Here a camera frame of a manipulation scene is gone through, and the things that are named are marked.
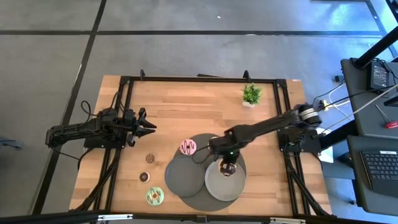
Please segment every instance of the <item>concrete floor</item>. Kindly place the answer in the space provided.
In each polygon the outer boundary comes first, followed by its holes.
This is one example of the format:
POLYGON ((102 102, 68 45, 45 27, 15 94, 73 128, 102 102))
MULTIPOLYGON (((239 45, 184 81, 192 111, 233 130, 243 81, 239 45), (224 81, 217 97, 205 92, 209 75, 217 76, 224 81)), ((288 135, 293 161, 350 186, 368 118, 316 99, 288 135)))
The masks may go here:
MULTIPOLYGON (((387 31, 397 24, 384 0, 372 0, 387 31)), ((100 0, 0 1, 0 29, 91 29, 100 0)), ((363 2, 337 1, 108 1, 100 30, 377 30, 363 2)), ((50 150, 46 130, 60 122, 78 72, 87 36, 0 35, 0 136, 18 139, 24 150, 0 150, 0 216, 30 212, 50 150)), ((103 75, 190 76, 197 73, 256 78, 294 78, 308 101, 336 86, 340 60, 358 57, 379 39, 309 36, 97 36, 77 102, 95 104, 103 75)), ((387 50, 380 58, 390 60, 387 50)), ((340 88, 333 99, 346 96, 340 88)), ((349 113, 349 105, 341 109, 349 113)), ((343 118, 322 114, 324 127, 343 118)), ((77 105, 71 123, 85 115, 77 105)), ((82 141, 63 152, 79 156, 82 141)), ((76 162, 60 156, 44 212, 68 210, 76 162)), ((398 222, 345 202, 352 186, 326 179, 333 213, 342 218, 398 222)))

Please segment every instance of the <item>small plant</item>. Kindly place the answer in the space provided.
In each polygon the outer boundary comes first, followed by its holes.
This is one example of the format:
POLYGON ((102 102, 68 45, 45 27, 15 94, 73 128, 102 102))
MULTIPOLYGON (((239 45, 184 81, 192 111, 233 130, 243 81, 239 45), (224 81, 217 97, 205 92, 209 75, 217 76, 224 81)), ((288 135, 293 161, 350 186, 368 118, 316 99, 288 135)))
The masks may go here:
POLYGON ((255 87, 252 83, 250 86, 245 85, 243 89, 243 101, 250 103, 251 105, 259 104, 261 96, 261 88, 255 87))

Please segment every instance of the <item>green donut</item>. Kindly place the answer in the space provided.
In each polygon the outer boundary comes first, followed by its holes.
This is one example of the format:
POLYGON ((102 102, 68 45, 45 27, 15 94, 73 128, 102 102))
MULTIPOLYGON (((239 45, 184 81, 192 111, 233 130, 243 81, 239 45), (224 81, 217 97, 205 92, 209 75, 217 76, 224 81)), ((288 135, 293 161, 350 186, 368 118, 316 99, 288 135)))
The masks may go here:
POLYGON ((163 202, 164 193, 160 187, 151 187, 147 191, 147 202, 149 205, 158 206, 163 202))

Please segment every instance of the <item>red screwdriver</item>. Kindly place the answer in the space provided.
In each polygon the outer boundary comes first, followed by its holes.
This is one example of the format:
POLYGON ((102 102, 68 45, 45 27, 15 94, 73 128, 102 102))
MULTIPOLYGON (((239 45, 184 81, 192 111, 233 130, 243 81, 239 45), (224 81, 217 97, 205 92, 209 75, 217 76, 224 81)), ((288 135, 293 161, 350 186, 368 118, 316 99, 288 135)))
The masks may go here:
POLYGON ((375 105, 380 113, 382 114, 383 118, 387 121, 387 124, 385 125, 385 128, 398 128, 398 121, 391 121, 387 115, 380 109, 378 105, 375 105))

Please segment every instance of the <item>wooden tabletop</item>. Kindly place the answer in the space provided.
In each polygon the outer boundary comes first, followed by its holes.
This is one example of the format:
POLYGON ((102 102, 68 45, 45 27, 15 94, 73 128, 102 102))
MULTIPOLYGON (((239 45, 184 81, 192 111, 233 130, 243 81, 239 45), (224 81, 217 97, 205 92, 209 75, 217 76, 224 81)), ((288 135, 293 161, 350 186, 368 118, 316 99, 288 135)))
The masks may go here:
MULTIPOLYGON (((109 107, 118 90, 119 80, 120 76, 104 76, 95 113, 109 107)), ((292 107, 304 103, 301 81, 287 80, 287 84, 292 107)), ((139 111, 144 107, 147 120, 155 124, 157 129, 155 133, 138 139, 134 147, 126 146, 122 150, 111 211, 291 216, 285 164, 282 153, 278 150, 275 132, 256 138, 241 150, 246 164, 246 185, 242 195, 227 208, 216 212, 194 210, 165 184, 165 168, 184 139, 201 133, 223 135, 223 131, 232 126, 254 124, 277 115, 272 85, 257 86, 262 87, 259 105, 245 108, 242 106, 243 83, 134 82, 131 108, 139 111), (155 155, 152 164, 145 160, 148 153, 155 155), (148 183, 139 180, 139 174, 144 171, 150 173, 148 183), (158 207, 146 202, 146 192, 153 186, 162 188, 165 193, 165 199, 158 207)), ((70 208, 79 206, 97 184, 103 155, 104 149, 95 149, 82 160, 70 208)), ((331 213, 319 161, 311 154, 301 154, 300 157, 306 186, 323 209, 331 213)), ((299 192, 296 187, 298 208, 302 212, 299 192)), ((102 198, 101 208, 105 204, 105 197, 102 198)))

